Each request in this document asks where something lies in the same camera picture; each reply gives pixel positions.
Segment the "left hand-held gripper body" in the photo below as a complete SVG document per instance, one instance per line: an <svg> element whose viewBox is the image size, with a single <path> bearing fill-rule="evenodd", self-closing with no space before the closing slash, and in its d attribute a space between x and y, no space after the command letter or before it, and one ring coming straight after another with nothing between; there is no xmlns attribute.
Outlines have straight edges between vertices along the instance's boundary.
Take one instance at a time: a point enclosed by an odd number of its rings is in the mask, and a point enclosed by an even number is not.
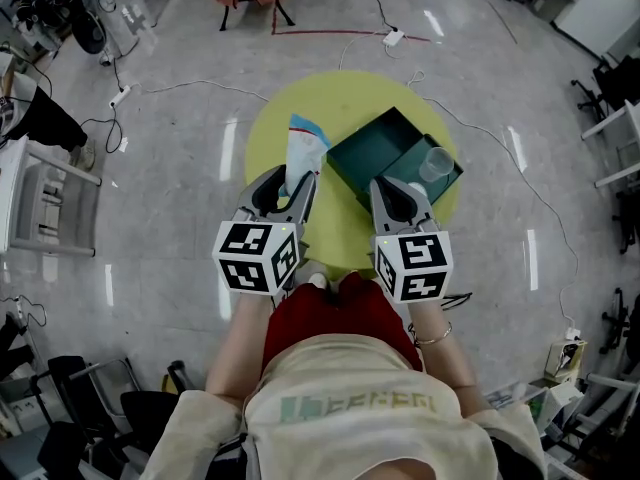
<svg viewBox="0 0 640 480"><path fill-rule="evenodd" d="M288 210L260 217L239 207L220 224L212 258L231 292L276 296L292 288L305 246L304 211Z"/></svg>

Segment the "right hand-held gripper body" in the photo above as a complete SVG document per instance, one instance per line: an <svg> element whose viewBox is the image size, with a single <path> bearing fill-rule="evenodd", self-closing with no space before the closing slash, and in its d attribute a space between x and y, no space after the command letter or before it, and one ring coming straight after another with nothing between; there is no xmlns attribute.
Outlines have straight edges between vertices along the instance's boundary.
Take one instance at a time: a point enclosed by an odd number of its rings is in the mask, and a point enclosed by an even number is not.
<svg viewBox="0 0 640 480"><path fill-rule="evenodd" d="M373 221L373 268L391 300L442 299L454 268L449 233L429 214L411 221L377 215Z"/></svg>

